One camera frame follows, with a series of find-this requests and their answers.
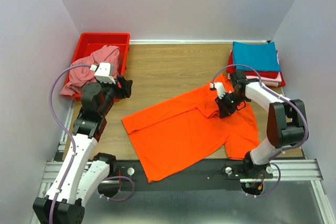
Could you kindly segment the orange t-shirt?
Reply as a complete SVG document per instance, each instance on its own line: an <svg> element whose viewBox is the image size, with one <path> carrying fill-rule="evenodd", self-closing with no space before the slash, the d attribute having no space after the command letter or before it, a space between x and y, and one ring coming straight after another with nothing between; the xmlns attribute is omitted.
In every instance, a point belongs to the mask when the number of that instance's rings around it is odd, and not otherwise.
<svg viewBox="0 0 336 224"><path fill-rule="evenodd" d="M122 119L149 183L188 168L221 146L228 158L242 160L259 145L251 106L242 105L221 119L216 98L206 84Z"/></svg>

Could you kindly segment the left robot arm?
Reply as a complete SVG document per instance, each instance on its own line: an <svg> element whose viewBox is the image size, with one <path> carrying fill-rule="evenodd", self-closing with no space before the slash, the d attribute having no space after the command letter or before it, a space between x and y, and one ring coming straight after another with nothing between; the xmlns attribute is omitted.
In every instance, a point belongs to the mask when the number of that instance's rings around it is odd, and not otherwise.
<svg viewBox="0 0 336 224"><path fill-rule="evenodd" d="M33 203L40 223L82 223L85 205L102 181L114 180L118 189L122 181L131 181L121 175L116 157L110 154L97 154L89 169L85 168L107 124L106 115L115 100L131 96L132 84L118 76L112 82L88 82L82 87L82 106L69 134L66 158L45 196Z"/></svg>

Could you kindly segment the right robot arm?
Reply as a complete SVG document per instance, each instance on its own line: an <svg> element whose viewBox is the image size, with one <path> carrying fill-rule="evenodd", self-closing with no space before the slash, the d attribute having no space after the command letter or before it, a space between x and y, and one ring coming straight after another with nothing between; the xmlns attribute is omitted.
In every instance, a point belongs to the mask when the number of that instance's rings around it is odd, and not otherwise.
<svg viewBox="0 0 336 224"><path fill-rule="evenodd" d="M308 139L305 105L300 99L291 100L269 89L260 78L248 79L242 70L230 74L233 91L221 82L212 81L210 89L217 92L215 102L219 117L226 118L239 110L241 104L255 101L268 113L266 139L247 152L241 165L226 169L240 178L255 178L270 169L270 161L280 153L300 147Z"/></svg>

